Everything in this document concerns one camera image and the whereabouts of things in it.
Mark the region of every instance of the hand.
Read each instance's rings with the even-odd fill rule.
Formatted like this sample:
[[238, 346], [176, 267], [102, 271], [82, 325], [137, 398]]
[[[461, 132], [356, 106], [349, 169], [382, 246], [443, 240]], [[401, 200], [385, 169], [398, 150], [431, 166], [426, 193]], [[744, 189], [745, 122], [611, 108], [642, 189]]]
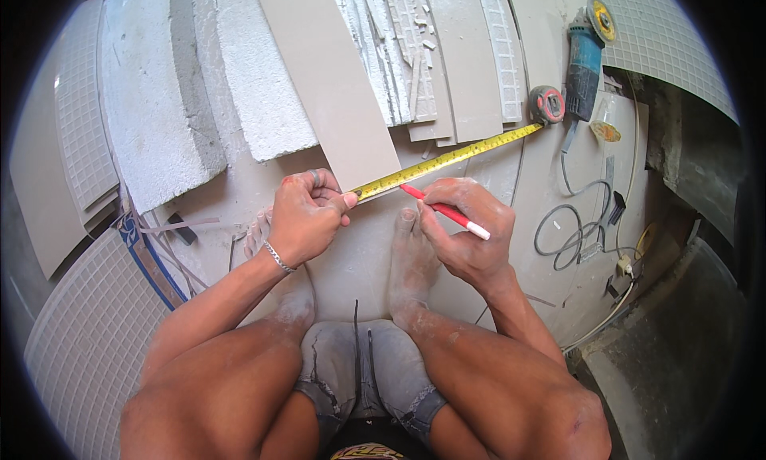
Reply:
[[274, 194], [268, 241], [282, 261], [296, 268], [325, 252], [338, 228], [351, 222], [347, 213], [358, 198], [341, 193], [327, 169], [317, 169], [320, 182], [306, 171], [282, 179]]
[[[436, 256], [450, 274], [473, 285], [485, 298], [499, 283], [507, 282], [511, 270], [508, 248], [515, 213], [471, 178], [439, 179], [417, 201], [421, 230], [436, 249]], [[490, 231], [490, 240], [469, 232], [448, 235], [428, 204], [455, 206], [474, 223]]]

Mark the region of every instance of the blue strip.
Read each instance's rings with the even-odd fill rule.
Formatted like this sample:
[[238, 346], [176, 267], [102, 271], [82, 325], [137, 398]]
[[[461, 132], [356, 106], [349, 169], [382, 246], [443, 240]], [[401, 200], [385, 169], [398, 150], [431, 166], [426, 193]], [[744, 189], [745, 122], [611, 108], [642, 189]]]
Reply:
[[[146, 278], [148, 283], [152, 286], [154, 291], [159, 295], [159, 298], [162, 300], [162, 302], [166, 306], [168, 306], [168, 309], [170, 309], [171, 311], [175, 310], [175, 308], [173, 307], [173, 304], [170, 303], [170, 301], [162, 292], [162, 290], [159, 288], [159, 286], [154, 281], [152, 276], [149, 275], [148, 271], [146, 270], [146, 266], [142, 263], [138, 254], [136, 254], [135, 246], [139, 242], [139, 235], [138, 235], [138, 229], [136, 228], [136, 220], [133, 218], [132, 213], [123, 214], [122, 218], [120, 218], [117, 222], [120, 227], [119, 230], [120, 230], [120, 236], [122, 237], [122, 241], [127, 246], [128, 251], [130, 252], [130, 255], [133, 257], [133, 261], [135, 261], [136, 264], [139, 266], [139, 268], [141, 269], [141, 273], [144, 274], [144, 277]], [[159, 270], [162, 273], [162, 275], [165, 276], [170, 286], [173, 288], [174, 291], [176, 291], [178, 297], [181, 299], [182, 302], [187, 302], [186, 295], [178, 287], [178, 284], [176, 283], [176, 281], [173, 280], [173, 277], [170, 275], [167, 268], [158, 257], [157, 252], [154, 250], [154, 247], [149, 242], [149, 239], [146, 236], [146, 234], [144, 233], [141, 234], [141, 240], [144, 242], [144, 245], [148, 249], [148, 252], [152, 256], [152, 259], [154, 259], [154, 262], [159, 267]]]

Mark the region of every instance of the man's left hand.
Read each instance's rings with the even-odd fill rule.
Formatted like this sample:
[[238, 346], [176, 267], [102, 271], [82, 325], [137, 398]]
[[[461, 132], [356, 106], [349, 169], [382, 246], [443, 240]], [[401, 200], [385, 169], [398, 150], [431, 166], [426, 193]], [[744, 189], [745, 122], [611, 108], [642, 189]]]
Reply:
[[327, 169], [314, 172], [316, 178], [310, 171], [287, 176], [274, 194], [268, 241], [292, 268], [325, 252], [338, 228], [351, 222], [346, 213], [358, 201], [340, 191]]

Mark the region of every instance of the forearm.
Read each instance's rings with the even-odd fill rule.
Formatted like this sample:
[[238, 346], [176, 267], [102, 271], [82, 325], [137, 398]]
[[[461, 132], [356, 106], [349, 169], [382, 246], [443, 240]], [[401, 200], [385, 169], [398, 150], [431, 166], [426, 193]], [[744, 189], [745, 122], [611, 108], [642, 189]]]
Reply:
[[559, 346], [522, 292], [513, 268], [509, 265], [508, 272], [495, 281], [477, 290], [489, 306], [498, 334], [518, 340], [566, 367]]
[[141, 372], [141, 387], [177, 356], [234, 329], [284, 277], [282, 268], [262, 249], [209, 289], [171, 312], [149, 344]]

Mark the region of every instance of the silver chain bracelet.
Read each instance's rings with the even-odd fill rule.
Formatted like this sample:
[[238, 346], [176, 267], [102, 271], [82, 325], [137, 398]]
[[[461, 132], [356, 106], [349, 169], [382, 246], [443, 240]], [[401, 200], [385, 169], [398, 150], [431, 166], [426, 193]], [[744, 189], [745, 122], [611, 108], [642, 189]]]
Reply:
[[294, 269], [294, 268], [290, 267], [289, 265], [285, 264], [284, 262], [282, 262], [282, 258], [280, 257], [280, 255], [276, 253], [276, 251], [271, 246], [271, 244], [269, 244], [269, 242], [266, 241], [265, 239], [263, 240], [263, 247], [265, 247], [266, 250], [269, 251], [269, 254], [271, 254], [271, 256], [274, 258], [276, 263], [281, 268], [283, 268], [285, 270], [285, 272], [287, 272], [288, 274], [292, 274], [293, 272], [296, 271], [296, 269]]

